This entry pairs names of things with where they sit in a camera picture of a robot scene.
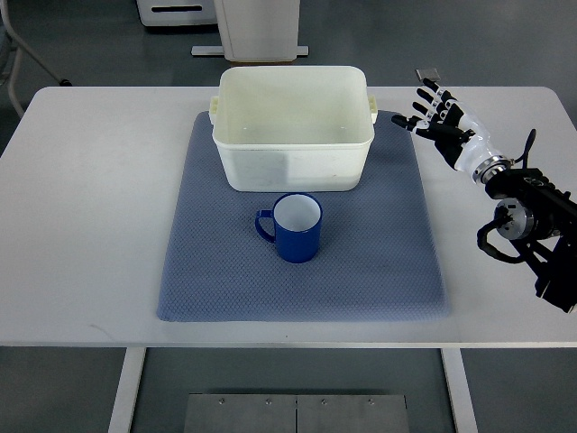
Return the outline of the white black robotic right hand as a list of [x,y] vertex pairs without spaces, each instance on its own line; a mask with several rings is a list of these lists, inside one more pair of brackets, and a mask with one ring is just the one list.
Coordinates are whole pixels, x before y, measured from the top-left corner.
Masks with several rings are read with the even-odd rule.
[[479,180],[481,169],[499,157],[486,127],[468,106],[428,78],[417,89],[417,96],[412,104],[417,114],[394,115],[393,124],[432,141],[452,169]]

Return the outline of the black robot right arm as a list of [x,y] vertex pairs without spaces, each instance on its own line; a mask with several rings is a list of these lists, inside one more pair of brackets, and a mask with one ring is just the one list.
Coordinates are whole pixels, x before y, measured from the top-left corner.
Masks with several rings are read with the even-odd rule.
[[519,158],[492,156],[473,171],[499,202],[477,245],[498,261],[526,263],[536,275],[536,296],[570,313],[576,309],[576,204],[569,191],[528,166],[535,138],[533,129]]

